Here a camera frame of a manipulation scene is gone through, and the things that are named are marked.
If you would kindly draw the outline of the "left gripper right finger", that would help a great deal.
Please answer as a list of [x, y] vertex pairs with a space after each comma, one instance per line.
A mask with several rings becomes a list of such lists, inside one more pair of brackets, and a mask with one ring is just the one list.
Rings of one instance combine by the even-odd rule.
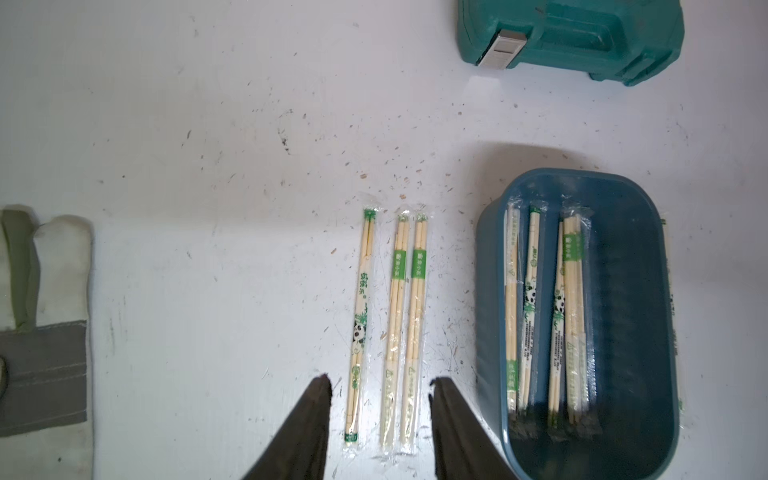
[[437, 377], [430, 386], [436, 478], [516, 479], [454, 381]]

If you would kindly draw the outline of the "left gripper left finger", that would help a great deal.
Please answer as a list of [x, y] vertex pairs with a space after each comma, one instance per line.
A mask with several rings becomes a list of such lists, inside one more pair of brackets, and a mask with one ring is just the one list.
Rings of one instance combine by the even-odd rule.
[[313, 378], [243, 479], [323, 479], [331, 401], [329, 377]]

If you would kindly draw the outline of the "chopsticks pair green band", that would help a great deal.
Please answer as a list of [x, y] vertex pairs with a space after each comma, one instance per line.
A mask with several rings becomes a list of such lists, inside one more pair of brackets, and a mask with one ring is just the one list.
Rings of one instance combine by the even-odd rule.
[[356, 277], [353, 329], [350, 343], [348, 388], [343, 430], [344, 449], [354, 451], [360, 444], [360, 424], [366, 383], [368, 326], [374, 298], [374, 254], [378, 208], [363, 209], [359, 265]]

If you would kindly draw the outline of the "teal plastic storage box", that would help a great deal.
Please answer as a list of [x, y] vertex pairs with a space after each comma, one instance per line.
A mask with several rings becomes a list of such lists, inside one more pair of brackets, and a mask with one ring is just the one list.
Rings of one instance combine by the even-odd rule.
[[678, 441], [664, 226], [634, 182], [536, 169], [476, 230], [479, 403], [521, 479], [656, 479]]

